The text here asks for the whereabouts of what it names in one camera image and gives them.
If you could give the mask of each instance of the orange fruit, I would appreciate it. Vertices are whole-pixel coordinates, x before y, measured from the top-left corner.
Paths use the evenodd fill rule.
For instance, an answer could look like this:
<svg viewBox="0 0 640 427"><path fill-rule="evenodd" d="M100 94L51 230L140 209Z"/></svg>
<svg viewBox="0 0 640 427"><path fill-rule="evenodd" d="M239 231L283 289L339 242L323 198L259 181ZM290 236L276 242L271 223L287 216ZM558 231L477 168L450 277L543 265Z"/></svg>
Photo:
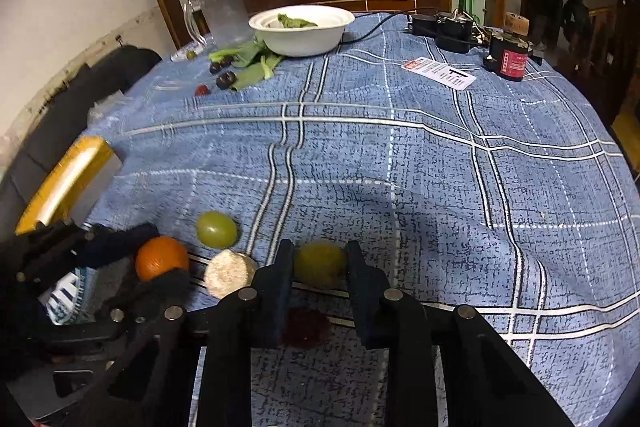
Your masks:
<svg viewBox="0 0 640 427"><path fill-rule="evenodd" d="M142 282L174 268L189 269L189 255L173 237L161 235L147 241L136 256L136 273Z"/></svg>

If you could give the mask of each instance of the metal screw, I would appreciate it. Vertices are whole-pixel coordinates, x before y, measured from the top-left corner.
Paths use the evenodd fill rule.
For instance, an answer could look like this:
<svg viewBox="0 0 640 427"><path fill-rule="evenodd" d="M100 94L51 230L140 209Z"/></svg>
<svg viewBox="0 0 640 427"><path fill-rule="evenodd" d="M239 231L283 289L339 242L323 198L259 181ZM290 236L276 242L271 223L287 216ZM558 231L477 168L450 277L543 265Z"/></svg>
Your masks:
<svg viewBox="0 0 640 427"><path fill-rule="evenodd" d="M255 288L251 288L251 286L247 286L245 288L242 288L238 292L238 297L242 301L252 301L257 296L258 296L258 292L255 290Z"/></svg>
<svg viewBox="0 0 640 427"><path fill-rule="evenodd" d="M468 304L463 304L458 308L458 315L463 319L472 319L476 316L476 309Z"/></svg>
<svg viewBox="0 0 640 427"><path fill-rule="evenodd" d="M168 321L174 321L182 317L182 308L180 306L169 306L164 310L164 318Z"/></svg>
<svg viewBox="0 0 640 427"><path fill-rule="evenodd" d="M114 308L109 312L109 316L113 322L122 322L124 319L124 311L118 308Z"/></svg>
<svg viewBox="0 0 640 427"><path fill-rule="evenodd" d="M387 288L385 290L385 299L388 301L399 301L402 298L402 292L398 288Z"/></svg>

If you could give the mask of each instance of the pitcher handle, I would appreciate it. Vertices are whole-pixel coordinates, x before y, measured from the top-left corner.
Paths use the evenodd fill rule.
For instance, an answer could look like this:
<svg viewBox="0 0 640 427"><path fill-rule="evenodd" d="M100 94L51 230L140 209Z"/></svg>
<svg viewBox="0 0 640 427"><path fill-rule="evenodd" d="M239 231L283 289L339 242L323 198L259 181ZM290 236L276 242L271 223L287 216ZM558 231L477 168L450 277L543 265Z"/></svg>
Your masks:
<svg viewBox="0 0 640 427"><path fill-rule="evenodd" d="M193 17L193 12L197 12L199 10L200 3L198 0L187 0L187 2L182 5L182 11L184 12L184 25L187 26L189 36L194 42L199 42L206 48L207 41L201 35L198 25Z"/></svg>

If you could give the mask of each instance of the bowl rim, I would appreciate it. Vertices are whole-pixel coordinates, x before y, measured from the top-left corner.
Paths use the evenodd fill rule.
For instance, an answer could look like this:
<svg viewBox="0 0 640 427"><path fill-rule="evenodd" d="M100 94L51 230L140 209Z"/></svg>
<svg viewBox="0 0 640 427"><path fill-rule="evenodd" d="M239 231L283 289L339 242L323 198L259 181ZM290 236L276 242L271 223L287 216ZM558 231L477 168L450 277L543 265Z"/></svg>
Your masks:
<svg viewBox="0 0 640 427"><path fill-rule="evenodd" d="M257 24L257 19L258 17L264 16L267 13L271 13L271 12L280 12L281 10L286 10L288 8L298 8L298 7L318 7L318 8L322 8L322 9L327 9L327 10L331 10L334 11L336 13L341 13L341 14L345 14L346 15L346 21L342 22L340 24L334 24L331 26L307 26L306 28L268 28L265 26L260 26ZM292 4L290 6L282 6L280 8L274 8L271 10L265 10L263 12L257 13L256 15L254 15L253 17L251 17L249 19L249 26L256 30L256 31L261 31L261 32L269 32L269 33L299 33L299 32L308 32L308 31L319 31L319 30L332 30L335 28L345 28L346 26L348 26L349 24L351 24L352 22L354 22L354 20L356 20L356 17L353 13L351 13L348 10L345 10L343 8L337 8L335 6L322 6L322 5L317 5L317 4Z"/></svg>

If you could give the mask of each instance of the plaid tablecloth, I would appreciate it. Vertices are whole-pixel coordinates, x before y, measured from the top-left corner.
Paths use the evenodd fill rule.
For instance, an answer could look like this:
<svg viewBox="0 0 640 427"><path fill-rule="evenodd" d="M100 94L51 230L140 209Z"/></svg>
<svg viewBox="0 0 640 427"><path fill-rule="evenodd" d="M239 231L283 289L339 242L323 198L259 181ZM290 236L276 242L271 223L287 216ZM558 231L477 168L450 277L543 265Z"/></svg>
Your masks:
<svg viewBox="0 0 640 427"><path fill-rule="evenodd" d="M365 33L381 16L350 26ZM640 359L640 200L589 103L547 63L512 83L482 52L441 52L404 17L239 93L207 59L164 61L89 133L124 167L90 221L143 221L191 245L191 308L217 252L194 222L220 210L260 265L280 239L344 244L425 305L485 315L580 427L609 412ZM401 69L429 57L478 79L457 92ZM253 355L254 425L382 425L386 358L360 346L344 291L295 289L337 325L319 349Z"/></svg>

